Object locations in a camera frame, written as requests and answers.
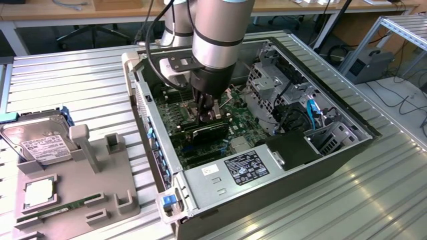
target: hard drive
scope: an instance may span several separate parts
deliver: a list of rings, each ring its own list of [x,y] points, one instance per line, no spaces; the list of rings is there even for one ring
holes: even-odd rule
[[[24,162],[36,160],[41,165],[72,158],[77,145],[69,139],[73,121],[68,109],[34,113],[0,115],[0,136]]]

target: hard drive label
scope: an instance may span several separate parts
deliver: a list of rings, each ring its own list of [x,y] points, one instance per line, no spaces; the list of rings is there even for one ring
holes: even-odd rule
[[[60,135],[46,136],[20,143],[37,161],[69,156],[69,149]]]
[[[269,174],[254,151],[249,151],[224,161],[234,183],[241,186]]]

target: floor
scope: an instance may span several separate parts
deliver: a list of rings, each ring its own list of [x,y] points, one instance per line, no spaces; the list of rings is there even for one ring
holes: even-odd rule
[[[290,32],[301,39],[306,44],[308,41],[312,42],[317,36],[314,29],[314,22],[313,22],[313,16],[305,15],[304,20],[300,23],[300,27],[296,30],[294,27],[297,25],[297,21],[294,18],[285,16],[285,17],[277,17],[273,21],[273,24],[269,24],[268,21],[272,19],[272,17],[260,17],[258,24],[253,25],[252,21],[248,24],[246,32],[248,33],[256,33],[256,32],[265,32],[265,31],[276,31],[276,30],[290,30]],[[105,28],[112,28],[112,24],[105,25]],[[125,34],[133,39],[133,36],[141,27],[141,23],[133,22],[133,23],[120,23],[117,24],[118,32]],[[154,38],[158,39],[162,34],[162,23],[158,23],[154,27]],[[72,39],[65,41],[66,44],[66,50],[62,50],[58,47],[58,44],[56,42],[56,38],[68,34],[72,32],[73,26],[57,26],[57,27],[26,27],[26,28],[18,28],[20,35],[22,37],[22,40],[26,44],[28,50],[30,54],[46,54],[46,53],[57,53],[62,51],[76,51],[76,50],[85,50],[92,48],[92,39],[90,39],[90,33],[85,32],[81,35],[74,36]],[[114,46],[122,46],[125,45],[125,41],[116,36],[110,36],[102,32],[98,33],[97,38],[97,48],[106,48],[106,47],[114,47]],[[333,45],[342,44],[344,42],[330,35],[326,39],[326,42],[324,44],[324,47],[321,49],[320,55],[324,57],[325,53],[328,52],[328,49]],[[0,57],[7,57],[13,55],[13,51],[9,47],[7,41],[2,34],[0,33]],[[418,54],[418,51],[414,51],[412,53],[412,57]],[[408,62],[404,62],[400,67],[397,68],[397,72],[401,73],[404,69],[408,66]],[[414,85],[420,86],[421,84],[427,83],[427,57],[417,63],[417,65],[412,68],[409,73],[405,75],[408,78],[408,81]]]

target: power supply label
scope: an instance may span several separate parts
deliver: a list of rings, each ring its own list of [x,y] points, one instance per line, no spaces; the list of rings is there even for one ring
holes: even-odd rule
[[[69,149],[60,135],[46,136],[20,143],[37,161],[69,156]]]
[[[249,151],[224,161],[234,183],[241,186],[269,174],[254,151]]]

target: office chair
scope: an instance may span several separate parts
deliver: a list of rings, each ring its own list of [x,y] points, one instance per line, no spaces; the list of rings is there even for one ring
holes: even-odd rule
[[[64,36],[61,36],[61,37],[58,37],[56,39],[57,47],[60,49],[65,50],[68,48],[68,46],[66,46],[66,43],[64,43],[64,41],[66,39],[70,39],[72,37],[85,33],[85,32],[88,32],[88,31],[90,31],[90,33],[92,33],[92,48],[93,49],[96,48],[97,32],[102,32],[102,33],[106,33],[109,35],[113,35],[113,36],[124,39],[126,45],[130,44],[130,42],[132,42],[130,38],[126,35],[124,35],[122,33],[116,31],[118,29],[116,23],[112,24],[112,30],[105,28],[105,27],[102,27],[102,25],[104,24],[89,24],[89,25],[86,25],[86,26],[84,26],[81,28],[78,27],[78,25],[74,25],[73,26],[73,31],[70,33],[68,33],[66,35],[64,35]]]
[[[272,19],[268,20],[268,24],[269,24],[269,25],[273,25],[274,19],[278,18],[278,17],[282,18],[285,21],[286,21],[288,19],[294,20],[294,21],[296,21],[294,30],[298,30],[298,29],[300,29],[301,22],[304,21],[304,15],[298,15],[296,18],[293,18],[293,17],[284,18],[282,16],[273,16]]]

